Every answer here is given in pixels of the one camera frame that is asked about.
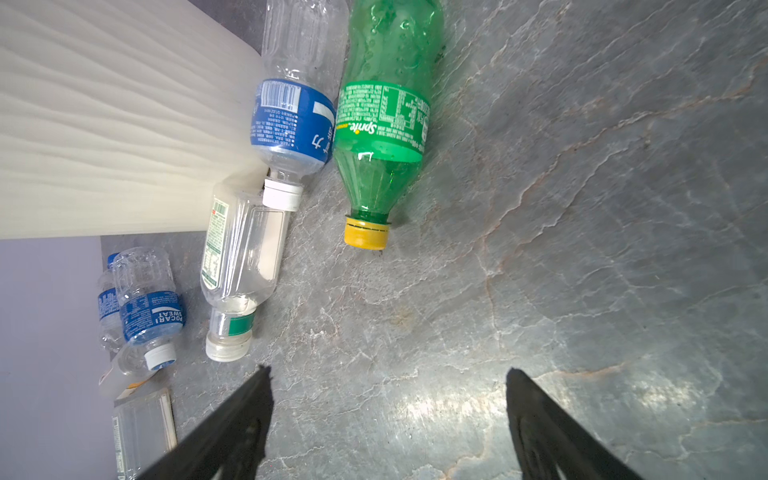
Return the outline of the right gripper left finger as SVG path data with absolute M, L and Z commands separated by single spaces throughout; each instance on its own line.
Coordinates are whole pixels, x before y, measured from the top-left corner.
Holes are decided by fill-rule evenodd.
M 254 479 L 274 411 L 271 368 L 259 369 L 142 479 Z

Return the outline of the clear bottle green label front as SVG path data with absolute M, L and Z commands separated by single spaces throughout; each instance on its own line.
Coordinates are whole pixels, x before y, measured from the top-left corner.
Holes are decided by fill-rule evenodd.
M 112 425 L 120 480 L 137 479 L 178 445 L 167 388 L 117 406 Z

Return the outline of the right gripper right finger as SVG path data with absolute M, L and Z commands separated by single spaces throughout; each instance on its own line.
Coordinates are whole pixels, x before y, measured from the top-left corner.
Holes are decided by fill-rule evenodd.
M 509 429 L 524 479 L 638 479 L 524 371 L 506 375 Z

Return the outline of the green Sprite bottle yellow cap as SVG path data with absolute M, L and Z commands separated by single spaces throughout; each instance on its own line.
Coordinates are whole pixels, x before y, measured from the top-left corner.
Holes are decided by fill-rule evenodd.
M 385 249 L 389 215 L 419 175 L 443 30 L 438 1 L 353 5 L 333 147 L 350 202 L 350 246 Z

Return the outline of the clear bottle green white label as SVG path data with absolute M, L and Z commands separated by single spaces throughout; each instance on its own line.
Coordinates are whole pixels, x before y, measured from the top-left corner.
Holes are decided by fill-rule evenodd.
M 276 290 L 289 220 L 288 212 L 263 204 L 260 189 L 215 186 L 200 270 L 211 307 L 211 360 L 234 362 L 248 353 L 256 310 Z

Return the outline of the clear bottle blue label white cap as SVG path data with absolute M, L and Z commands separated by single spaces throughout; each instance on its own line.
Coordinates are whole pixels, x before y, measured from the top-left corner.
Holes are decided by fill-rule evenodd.
M 295 212 L 305 179 L 330 160 L 348 43 L 345 1 L 269 1 L 251 145 L 269 169 L 264 204 Z

